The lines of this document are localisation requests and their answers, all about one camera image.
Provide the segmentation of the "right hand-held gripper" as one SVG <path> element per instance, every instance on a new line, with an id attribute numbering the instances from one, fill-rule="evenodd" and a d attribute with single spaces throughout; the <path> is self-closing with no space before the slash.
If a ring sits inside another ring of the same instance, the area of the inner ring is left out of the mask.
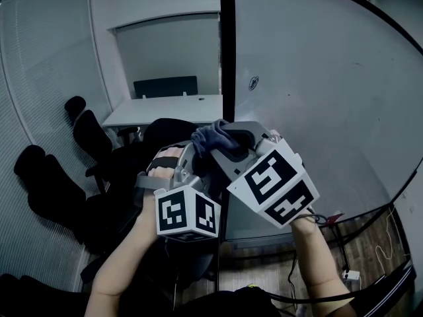
<path id="1" fill-rule="evenodd" d="M 320 198 L 301 157 L 285 139 L 269 138 L 269 131 L 254 121 L 229 123 L 226 133 L 237 147 L 211 151 L 217 165 L 213 183 L 228 186 L 256 214 L 281 229 Z"/>

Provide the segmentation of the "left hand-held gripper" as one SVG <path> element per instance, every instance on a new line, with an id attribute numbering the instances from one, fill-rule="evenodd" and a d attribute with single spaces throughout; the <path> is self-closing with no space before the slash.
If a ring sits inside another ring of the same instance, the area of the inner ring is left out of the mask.
<path id="1" fill-rule="evenodd" d="M 157 234 L 181 242 L 198 242 L 217 238 L 221 206 L 213 174 L 195 174 L 198 156 L 191 141 L 180 142 L 180 166 L 175 162 L 152 162 L 149 169 L 172 168 L 172 178 L 137 175 L 134 204 L 143 206 L 146 190 L 155 196 Z"/>

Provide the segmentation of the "person's left hand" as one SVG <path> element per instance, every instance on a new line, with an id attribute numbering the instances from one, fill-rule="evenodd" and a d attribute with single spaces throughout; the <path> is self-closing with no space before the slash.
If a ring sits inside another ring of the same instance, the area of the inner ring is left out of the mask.
<path id="1" fill-rule="evenodd" d="M 157 153 L 153 159 L 151 166 L 148 168 L 148 176 L 155 178 L 171 179 L 174 175 L 174 167 L 167 165 L 168 160 L 178 160 L 181 156 L 183 148 L 169 147 L 166 150 Z"/>

